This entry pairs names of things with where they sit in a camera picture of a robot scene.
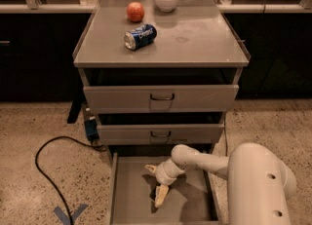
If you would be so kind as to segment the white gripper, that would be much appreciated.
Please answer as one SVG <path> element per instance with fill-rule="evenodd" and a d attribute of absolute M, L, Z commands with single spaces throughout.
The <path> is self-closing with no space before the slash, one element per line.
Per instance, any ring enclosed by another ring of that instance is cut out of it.
<path fill-rule="evenodd" d="M 160 207 L 169 193 L 168 185 L 172 185 L 180 175 L 185 174 L 185 170 L 181 169 L 172 159 L 168 159 L 157 167 L 153 165 L 144 167 L 155 174 L 156 180 L 161 184 L 155 189 L 154 199 L 154 205 Z"/>

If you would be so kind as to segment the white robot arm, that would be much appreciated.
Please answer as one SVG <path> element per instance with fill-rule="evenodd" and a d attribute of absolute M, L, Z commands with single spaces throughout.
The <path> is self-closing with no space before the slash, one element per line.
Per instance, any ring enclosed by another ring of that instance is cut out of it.
<path fill-rule="evenodd" d="M 266 147 L 242 143 L 228 157 L 202 153 L 179 144 L 171 157 L 145 167 L 155 175 L 154 205 L 165 201 L 169 187 L 189 169 L 201 169 L 227 181 L 229 225 L 292 225 L 287 200 L 296 191 L 292 170 Z"/>

